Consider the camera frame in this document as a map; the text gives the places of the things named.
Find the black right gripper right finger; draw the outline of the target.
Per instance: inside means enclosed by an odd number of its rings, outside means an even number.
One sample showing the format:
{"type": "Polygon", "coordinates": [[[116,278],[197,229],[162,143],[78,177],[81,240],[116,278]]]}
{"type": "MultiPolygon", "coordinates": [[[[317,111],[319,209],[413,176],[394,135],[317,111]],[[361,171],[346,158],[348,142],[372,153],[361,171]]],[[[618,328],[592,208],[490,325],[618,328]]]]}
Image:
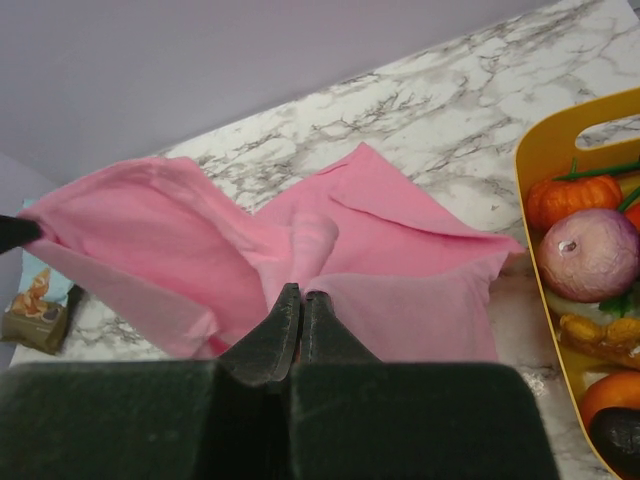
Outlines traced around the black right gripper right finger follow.
{"type": "Polygon", "coordinates": [[[496,363],[382,363],[307,296],[290,373],[295,479],[555,479],[535,398],[496,363]]]}

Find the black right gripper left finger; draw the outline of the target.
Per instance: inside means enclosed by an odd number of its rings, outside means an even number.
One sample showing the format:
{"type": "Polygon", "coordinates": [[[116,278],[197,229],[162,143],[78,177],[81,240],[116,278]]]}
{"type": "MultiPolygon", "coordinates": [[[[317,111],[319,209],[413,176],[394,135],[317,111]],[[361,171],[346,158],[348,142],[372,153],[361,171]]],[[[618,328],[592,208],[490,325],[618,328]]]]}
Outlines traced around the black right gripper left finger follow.
{"type": "Polygon", "coordinates": [[[214,360],[23,364],[1,377],[5,479],[285,479],[301,295],[214,360]]]}

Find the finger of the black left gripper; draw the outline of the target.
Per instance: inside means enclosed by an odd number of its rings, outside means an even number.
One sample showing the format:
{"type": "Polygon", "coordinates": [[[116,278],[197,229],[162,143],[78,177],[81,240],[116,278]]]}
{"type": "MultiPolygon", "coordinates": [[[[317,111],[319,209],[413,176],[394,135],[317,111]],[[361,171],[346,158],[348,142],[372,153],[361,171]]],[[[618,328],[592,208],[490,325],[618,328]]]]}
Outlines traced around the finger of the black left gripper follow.
{"type": "Polygon", "coordinates": [[[39,224],[31,219],[0,216],[0,253],[24,247],[43,235],[39,224]]]}

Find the pink t-shirt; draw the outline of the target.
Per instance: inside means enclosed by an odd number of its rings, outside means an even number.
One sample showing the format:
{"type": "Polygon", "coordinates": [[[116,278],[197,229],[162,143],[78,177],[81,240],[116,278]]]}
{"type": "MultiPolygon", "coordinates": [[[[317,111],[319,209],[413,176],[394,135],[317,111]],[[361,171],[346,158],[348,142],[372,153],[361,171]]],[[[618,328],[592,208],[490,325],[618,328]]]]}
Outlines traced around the pink t-shirt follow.
{"type": "Polygon", "coordinates": [[[255,213],[191,159],[117,163],[22,213],[28,251],[178,358],[224,352],[281,289],[328,294],[384,361],[495,361],[491,283],[522,252],[475,230],[367,145],[255,213]]]}

